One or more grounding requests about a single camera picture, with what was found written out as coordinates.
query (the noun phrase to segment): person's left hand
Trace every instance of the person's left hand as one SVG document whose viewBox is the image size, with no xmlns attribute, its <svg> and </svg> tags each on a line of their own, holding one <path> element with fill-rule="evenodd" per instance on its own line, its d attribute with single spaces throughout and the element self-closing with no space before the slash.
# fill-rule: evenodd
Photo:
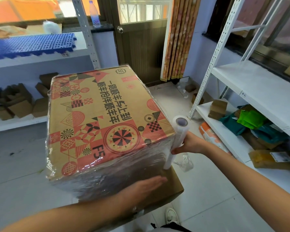
<svg viewBox="0 0 290 232">
<path fill-rule="evenodd" d="M 138 181 L 120 191 L 117 196 L 122 201 L 123 210 L 132 210 L 141 203 L 155 189 L 167 182 L 166 177 L 156 176 L 147 180 Z"/>
</svg>

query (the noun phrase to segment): brown door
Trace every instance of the brown door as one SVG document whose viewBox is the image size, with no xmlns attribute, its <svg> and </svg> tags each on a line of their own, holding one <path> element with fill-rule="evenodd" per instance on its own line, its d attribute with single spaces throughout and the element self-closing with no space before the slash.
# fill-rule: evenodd
<svg viewBox="0 0 290 232">
<path fill-rule="evenodd" d="M 169 1 L 111 0 L 119 62 L 147 85 L 160 81 Z"/>
</svg>

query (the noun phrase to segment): blue plastic pallet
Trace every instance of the blue plastic pallet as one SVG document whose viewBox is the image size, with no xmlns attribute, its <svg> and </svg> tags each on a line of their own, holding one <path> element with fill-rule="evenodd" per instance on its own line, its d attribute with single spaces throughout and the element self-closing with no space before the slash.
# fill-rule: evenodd
<svg viewBox="0 0 290 232">
<path fill-rule="evenodd" d="M 16 36 L 0 39 L 0 59 L 73 51 L 74 33 L 53 35 Z"/>
</svg>

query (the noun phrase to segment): forearm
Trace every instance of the forearm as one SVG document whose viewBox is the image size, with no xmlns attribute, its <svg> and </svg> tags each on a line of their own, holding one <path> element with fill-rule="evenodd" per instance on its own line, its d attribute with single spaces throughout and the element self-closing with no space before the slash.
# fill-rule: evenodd
<svg viewBox="0 0 290 232">
<path fill-rule="evenodd" d="M 2 232 L 87 232 L 121 216 L 126 210 L 118 195 L 114 195 L 40 212 L 7 226 Z"/>
<path fill-rule="evenodd" d="M 204 154 L 275 231 L 290 231 L 289 193 L 213 144 Z"/>
</svg>

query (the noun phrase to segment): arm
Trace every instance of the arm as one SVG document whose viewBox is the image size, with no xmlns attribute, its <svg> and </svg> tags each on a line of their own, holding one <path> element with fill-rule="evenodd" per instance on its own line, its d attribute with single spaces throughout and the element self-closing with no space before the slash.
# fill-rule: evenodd
<svg viewBox="0 0 290 232">
<path fill-rule="evenodd" d="M 87 232 L 131 213 L 167 179 L 157 176 L 139 181 L 118 194 L 92 202 L 76 203 L 26 217 L 1 232 Z"/>
<path fill-rule="evenodd" d="M 237 188 L 253 209 L 275 231 L 290 231 L 290 194 L 219 147 L 191 132 L 172 154 L 201 153 L 208 157 Z"/>
</svg>

